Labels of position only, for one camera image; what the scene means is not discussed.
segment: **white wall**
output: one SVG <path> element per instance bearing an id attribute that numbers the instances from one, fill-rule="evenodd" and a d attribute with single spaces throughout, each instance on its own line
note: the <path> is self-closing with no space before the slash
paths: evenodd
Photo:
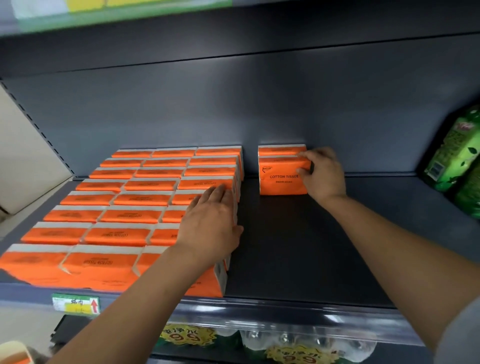
<path id="1" fill-rule="evenodd" d="M 70 175 L 0 87 L 0 206 L 15 214 Z"/>

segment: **person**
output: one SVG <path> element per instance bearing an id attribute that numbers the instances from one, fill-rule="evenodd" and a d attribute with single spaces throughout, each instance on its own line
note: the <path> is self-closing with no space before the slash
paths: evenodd
<path id="1" fill-rule="evenodd" d="M 340 223 L 390 299 L 436 351 L 436 363 L 477 363 L 480 267 L 349 198 L 332 149 L 302 155 L 314 164 L 312 174 L 298 171 L 309 195 Z M 193 200 L 177 243 L 49 364 L 144 364 L 187 289 L 239 245 L 243 227 L 232 226 L 232 206 L 223 186 Z"/>

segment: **person's right arm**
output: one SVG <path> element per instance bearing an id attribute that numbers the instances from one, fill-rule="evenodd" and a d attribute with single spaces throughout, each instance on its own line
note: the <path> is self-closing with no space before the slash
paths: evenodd
<path id="1" fill-rule="evenodd" d="M 347 197 L 334 151 L 301 153 L 309 195 L 342 226 L 370 271 L 425 345 L 435 350 L 448 324 L 480 295 L 480 266 L 413 234 Z"/>

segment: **price sign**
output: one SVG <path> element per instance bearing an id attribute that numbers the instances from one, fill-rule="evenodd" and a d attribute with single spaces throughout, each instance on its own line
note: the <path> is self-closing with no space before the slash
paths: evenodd
<path id="1" fill-rule="evenodd" d="M 100 314 L 98 297 L 54 293 L 52 302 L 56 311 L 83 315 Z"/>

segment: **barcode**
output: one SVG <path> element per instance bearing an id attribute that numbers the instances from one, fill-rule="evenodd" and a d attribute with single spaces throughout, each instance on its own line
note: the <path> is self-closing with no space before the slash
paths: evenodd
<path id="1" fill-rule="evenodd" d="M 430 168 L 427 175 L 432 177 L 434 181 L 437 181 L 442 175 L 442 172 L 444 171 L 444 169 L 445 169 L 445 166 L 443 166 L 438 162 L 434 162 L 433 166 Z"/>

